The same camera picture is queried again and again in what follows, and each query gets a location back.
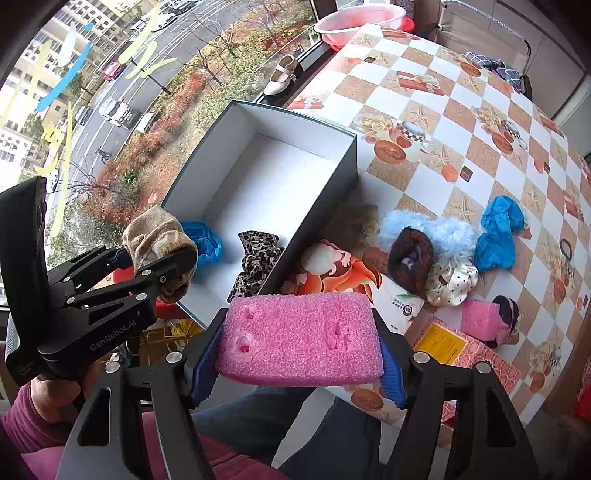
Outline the magenta sleeve forearm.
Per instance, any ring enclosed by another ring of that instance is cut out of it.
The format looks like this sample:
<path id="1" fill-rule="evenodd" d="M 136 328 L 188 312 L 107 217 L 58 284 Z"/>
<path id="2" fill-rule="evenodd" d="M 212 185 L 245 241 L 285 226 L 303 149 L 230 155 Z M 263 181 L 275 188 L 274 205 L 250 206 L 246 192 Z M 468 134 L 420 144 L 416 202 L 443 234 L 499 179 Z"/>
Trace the magenta sleeve forearm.
<path id="1" fill-rule="evenodd" d="M 10 409 L 1 416 L 1 444 L 18 454 L 64 446 L 71 422 L 48 422 L 37 412 L 29 384 L 21 387 Z"/>

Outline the person's left hand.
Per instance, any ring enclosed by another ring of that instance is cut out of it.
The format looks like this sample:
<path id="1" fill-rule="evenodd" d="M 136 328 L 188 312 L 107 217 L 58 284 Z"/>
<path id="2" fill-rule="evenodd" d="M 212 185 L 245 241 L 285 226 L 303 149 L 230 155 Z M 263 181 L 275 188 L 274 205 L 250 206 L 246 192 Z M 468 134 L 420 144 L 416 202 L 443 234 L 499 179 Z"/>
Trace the person's left hand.
<path id="1" fill-rule="evenodd" d="M 95 362 L 80 381 L 34 378 L 30 382 L 30 394 L 37 413 L 48 423 L 73 423 L 78 415 L 74 401 L 79 396 L 88 397 L 102 371 L 102 364 Z"/>

